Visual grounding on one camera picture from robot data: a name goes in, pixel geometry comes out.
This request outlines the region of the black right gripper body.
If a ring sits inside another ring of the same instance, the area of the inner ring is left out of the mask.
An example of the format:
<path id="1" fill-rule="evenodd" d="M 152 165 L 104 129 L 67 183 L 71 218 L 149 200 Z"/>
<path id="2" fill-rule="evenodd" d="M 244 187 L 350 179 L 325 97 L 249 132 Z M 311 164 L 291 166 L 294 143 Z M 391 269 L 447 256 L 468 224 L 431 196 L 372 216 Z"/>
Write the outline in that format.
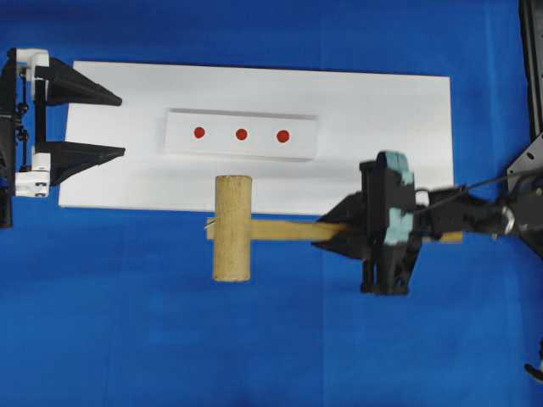
<path id="1" fill-rule="evenodd" d="M 422 237 L 414 231 L 417 209 L 413 198 L 385 210 L 383 220 L 389 222 L 381 230 L 372 230 L 373 206 L 361 212 L 361 228 L 367 240 L 362 256 L 361 292 L 375 295 L 406 295 L 409 282 L 422 248 Z"/>

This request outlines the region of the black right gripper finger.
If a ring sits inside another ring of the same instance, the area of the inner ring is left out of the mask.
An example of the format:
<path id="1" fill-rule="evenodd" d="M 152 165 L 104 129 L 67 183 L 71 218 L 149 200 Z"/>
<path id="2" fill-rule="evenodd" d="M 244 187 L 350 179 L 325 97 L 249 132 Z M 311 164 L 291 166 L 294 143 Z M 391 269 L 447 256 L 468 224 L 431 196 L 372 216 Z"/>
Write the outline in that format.
<path id="1" fill-rule="evenodd" d="M 330 224 L 365 225 L 367 222 L 367 195 L 364 192 L 348 195 L 317 221 Z"/>
<path id="2" fill-rule="evenodd" d="M 371 247 L 364 237 L 333 237 L 326 241 L 312 242 L 311 245 L 350 259 L 367 260 L 372 256 Z"/>

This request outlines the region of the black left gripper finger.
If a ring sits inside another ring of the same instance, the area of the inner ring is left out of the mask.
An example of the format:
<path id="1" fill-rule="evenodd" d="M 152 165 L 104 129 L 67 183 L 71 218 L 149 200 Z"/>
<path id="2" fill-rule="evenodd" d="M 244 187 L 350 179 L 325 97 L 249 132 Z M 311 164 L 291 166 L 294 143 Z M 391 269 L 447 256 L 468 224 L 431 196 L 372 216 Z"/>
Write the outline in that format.
<path id="1" fill-rule="evenodd" d="M 96 104 L 119 107 L 122 99 L 91 81 L 60 59 L 49 58 L 49 66 L 37 66 L 36 78 L 47 85 L 46 105 L 59 106 L 67 103 Z"/>
<path id="2" fill-rule="evenodd" d="M 56 187 L 75 174 L 122 157 L 126 150 L 78 142 L 36 142 L 35 151 L 50 154 L 50 185 Z"/>

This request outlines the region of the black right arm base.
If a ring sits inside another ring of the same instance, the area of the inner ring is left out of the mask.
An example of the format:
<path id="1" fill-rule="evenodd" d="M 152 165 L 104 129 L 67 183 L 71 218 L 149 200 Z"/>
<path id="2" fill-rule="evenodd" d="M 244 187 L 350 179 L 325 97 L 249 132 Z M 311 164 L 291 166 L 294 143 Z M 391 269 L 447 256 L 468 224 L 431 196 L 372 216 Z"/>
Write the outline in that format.
<path id="1" fill-rule="evenodd" d="M 542 257 L 542 135 L 507 167 L 514 234 Z"/>

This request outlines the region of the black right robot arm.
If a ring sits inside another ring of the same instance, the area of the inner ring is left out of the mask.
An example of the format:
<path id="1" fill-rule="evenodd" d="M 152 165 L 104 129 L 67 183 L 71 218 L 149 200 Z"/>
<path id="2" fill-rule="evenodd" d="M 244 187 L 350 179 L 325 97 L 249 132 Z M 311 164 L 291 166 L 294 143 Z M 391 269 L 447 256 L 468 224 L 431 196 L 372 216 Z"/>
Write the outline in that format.
<path id="1" fill-rule="evenodd" d="M 424 240 L 453 232 L 514 236 L 542 245 L 542 171 L 512 175 L 516 185 L 495 200 L 477 198 L 467 186 L 428 191 L 416 202 L 416 188 L 396 170 L 363 173 L 362 189 L 343 199 L 321 223 L 348 228 L 312 246 L 362 262 L 361 292 L 406 295 Z"/>

